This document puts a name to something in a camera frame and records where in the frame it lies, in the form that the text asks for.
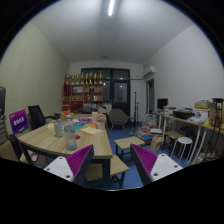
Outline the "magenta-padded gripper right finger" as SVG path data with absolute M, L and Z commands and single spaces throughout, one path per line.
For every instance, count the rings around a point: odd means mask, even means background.
M 182 169 L 166 154 L 155 154 L 141 146 L 130 145 L 130 154 L 135 162 L 142 184 L 147 185 Z

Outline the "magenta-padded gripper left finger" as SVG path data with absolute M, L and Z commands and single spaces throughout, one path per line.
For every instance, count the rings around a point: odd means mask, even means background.
M 57 157 L 45 168 L 45 171 L 81 186 L 93 156 L 94 148 L 89 145 L 68 157 Z

